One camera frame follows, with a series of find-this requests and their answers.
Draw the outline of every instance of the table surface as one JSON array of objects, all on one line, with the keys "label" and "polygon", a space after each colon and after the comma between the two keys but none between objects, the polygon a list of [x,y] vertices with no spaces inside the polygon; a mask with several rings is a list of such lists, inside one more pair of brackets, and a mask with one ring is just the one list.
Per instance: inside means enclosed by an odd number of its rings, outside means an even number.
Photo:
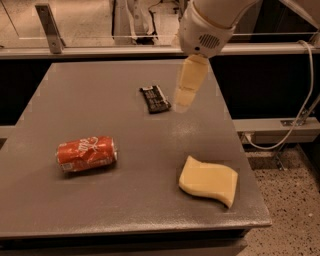
[{"label": "table surface", "polygon": [[[172,102],[181,63],[53,64],[0,151],[0,239],[271,225],[211,69],[186,113],[148,113],[139,88],[158,84]],[[115,140],[115,166],[59,170],[60,143],[100,135]],[[179,188],[188,155],[239,173],[230,209]]]}]

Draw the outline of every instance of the sponge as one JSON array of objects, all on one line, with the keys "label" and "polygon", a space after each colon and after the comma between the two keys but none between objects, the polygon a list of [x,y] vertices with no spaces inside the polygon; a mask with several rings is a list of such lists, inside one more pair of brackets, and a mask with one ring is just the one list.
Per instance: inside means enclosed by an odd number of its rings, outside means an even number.
[{"label": "sponge", "polygon": [[188,194],[214,198],[230,208],[234,201],[237,180],[238,173],[225,165],[203,163],[188,156],[179,186]]}]

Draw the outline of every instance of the aluminum can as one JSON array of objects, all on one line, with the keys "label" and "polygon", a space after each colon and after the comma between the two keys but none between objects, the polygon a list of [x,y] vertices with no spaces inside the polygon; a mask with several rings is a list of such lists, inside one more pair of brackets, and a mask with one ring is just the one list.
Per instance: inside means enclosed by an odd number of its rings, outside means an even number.
[{"label": "aluminum can", "polygon": [[115,162],[117,151],[111,137],[89,137],[60,144],[56,160],[62,171],[78,172]]}]

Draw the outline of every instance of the floor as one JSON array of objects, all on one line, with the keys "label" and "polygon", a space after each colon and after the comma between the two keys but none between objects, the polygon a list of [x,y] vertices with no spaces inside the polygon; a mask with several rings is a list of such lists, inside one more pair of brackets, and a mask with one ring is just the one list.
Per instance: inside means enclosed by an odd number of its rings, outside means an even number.
[{"label": "floor", "polygon": [[[5,141],[0,139],[0,148]],[[246,235],[239,256],[320,255],[320,180],[299,145],[282,155],[279,171],[272,152],[247,149],[246,155],[270,211],[273,225]]]}]

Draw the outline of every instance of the metal frame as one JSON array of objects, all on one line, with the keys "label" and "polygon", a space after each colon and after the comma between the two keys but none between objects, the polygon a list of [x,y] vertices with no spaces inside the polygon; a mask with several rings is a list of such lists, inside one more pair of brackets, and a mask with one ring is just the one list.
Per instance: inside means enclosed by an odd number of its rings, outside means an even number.
[{"label": "metal frame", "polygon": [[60,36],[50,5],[36,4],[35,8],[39,15],[39,19],[41,21],[44,32],[46,33],[50,52],[52,54],[62,53],[65,43]]}]

